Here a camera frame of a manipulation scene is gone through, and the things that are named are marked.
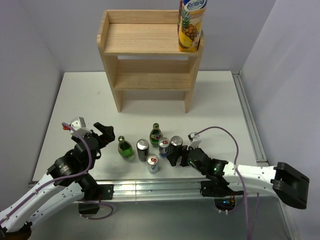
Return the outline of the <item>dark black yellow can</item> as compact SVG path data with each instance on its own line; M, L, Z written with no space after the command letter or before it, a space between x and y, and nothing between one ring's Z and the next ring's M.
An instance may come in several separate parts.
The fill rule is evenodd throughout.
M175 135L170 139L170 147L169 147L169 153L171 153L171 146L182 146L183 145L183 139Z

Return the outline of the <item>green Perrier glass bottle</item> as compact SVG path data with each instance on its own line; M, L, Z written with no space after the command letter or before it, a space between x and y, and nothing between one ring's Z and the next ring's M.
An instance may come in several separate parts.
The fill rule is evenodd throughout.
M123 159L132 159L134 150L132 145L125 139L123 135L118 137L118 153Z

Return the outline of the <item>silver energy drink can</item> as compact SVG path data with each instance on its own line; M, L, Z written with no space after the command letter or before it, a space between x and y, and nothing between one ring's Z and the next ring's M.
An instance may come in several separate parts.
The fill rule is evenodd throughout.
M150 154L147 157L147 167L150 174L156 174L159 170L159 159L155 154Z

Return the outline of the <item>black beverage can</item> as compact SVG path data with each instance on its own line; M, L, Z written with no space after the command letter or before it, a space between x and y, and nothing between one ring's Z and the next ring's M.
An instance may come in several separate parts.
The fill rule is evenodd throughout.
M141 162L146 162L150 153L150 145L146 139L139 139L136 143L138 159Z

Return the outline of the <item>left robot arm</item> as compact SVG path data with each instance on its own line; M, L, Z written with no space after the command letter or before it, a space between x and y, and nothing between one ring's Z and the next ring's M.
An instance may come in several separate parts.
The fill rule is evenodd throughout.
M101 150L116 138L113 126L93 125L100 134L86 127L77 117L62 128L71 134L75 146L58 158L42 178L19 200L0 213L0 238L27 239L32 227L75 201L96 203L101 188L89 174Z

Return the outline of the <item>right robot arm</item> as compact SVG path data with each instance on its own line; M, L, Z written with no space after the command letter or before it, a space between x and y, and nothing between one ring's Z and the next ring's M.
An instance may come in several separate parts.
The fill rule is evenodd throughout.
M180 146L166 157L171 166L181 161L191 166L205 180L200 183L204 197L224 198L244 194L278 197L284 204L304 210L307 207L310 179L285 162L276 166L234 165L230 161L210 158L201 148Z

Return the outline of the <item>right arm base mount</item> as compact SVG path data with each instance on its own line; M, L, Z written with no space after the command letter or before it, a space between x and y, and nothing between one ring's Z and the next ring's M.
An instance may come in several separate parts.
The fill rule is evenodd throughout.
M235 192L227 185L214 181L206 180L200 182L200 194L203 197L213 198L214 206L219 213L226 214L236 207Z

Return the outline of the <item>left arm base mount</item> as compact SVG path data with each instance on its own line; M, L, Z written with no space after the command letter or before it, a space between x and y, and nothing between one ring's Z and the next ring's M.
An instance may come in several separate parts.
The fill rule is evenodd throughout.
M84 197L79 201L78 212L80 215L93 218L102 208L103 200L112 200L114 194L113 184L98 184L96 188L84 193Z

